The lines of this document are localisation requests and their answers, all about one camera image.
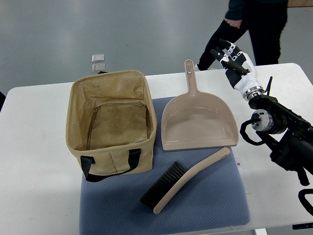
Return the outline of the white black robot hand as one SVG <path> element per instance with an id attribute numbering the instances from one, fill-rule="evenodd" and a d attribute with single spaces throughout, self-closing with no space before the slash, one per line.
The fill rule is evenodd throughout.
<path id="1" fill-rule="evenodd" d="M 219 43 L 227 52 L 217 47 L 210 53 L 225 69 L 231 87 L 238 90 L 246 101 L 263 94 L 264 88 L 257 80 L 257 71 L 250 57 L 227 40 L 220 39 Z"/>

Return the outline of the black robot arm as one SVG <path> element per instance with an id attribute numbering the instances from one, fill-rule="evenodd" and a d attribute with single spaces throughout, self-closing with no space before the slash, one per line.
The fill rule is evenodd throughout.
<path id="1" fill-rule="evenodd" d="M 297 172 L 306 187 L 310 184 L 306 173 L 313 171 L 313 127 L 270 96 L 270 86 L 246 92 L 244 98 L 254 113 L 242 123 L 240 134 L 252 145 L 266 144 L 271 160 L 286 171 Z"/>

